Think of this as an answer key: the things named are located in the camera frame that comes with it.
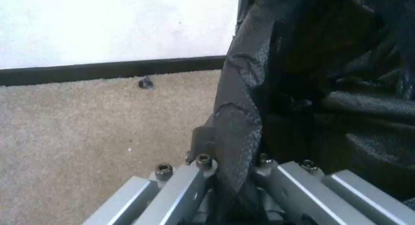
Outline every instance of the black baseboard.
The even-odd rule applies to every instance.
[[[0,86],[62,83],[100,78],[133,77],[221,69],[225,56],[127,61],[100,64],[0,70]]]

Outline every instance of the beige carpet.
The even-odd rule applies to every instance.
[[[131,176],[184,163],[220,71],[0,88],[0,224],[81,224]]]

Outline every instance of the floor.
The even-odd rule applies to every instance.
[[[183,163],[219,75],[0,87],[0,224],[81,224],[131,176]]]

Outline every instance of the bolt head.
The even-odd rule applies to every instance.
[[[311,160],[304,160],[301,164],[301,167],[309,173],[315,172],[318,169],[315,163]]]
[[[261,168],[270,168],[272,166],[272,159],[266,153],[259,155],[259,166]]]
[[[212,158],[209,154],[199,154],[196,157],[196,166],[201,170],[209,170],[212,168]]]
[[[169,163],[160,163],[154,173],[159,181],[167,181],[173,175],[173,167]]]
[[[192,162],[190,151],[186,151],[185,154],[184,154],[184,157],[185,157],[186,164],[190,165],[190,163]]]

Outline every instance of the black mesh fabric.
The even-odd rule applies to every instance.
[[[266,220],[251,178],[260,152],[415,196],[414,4],[255,1],[218,85],[220,200],[210,221]]]

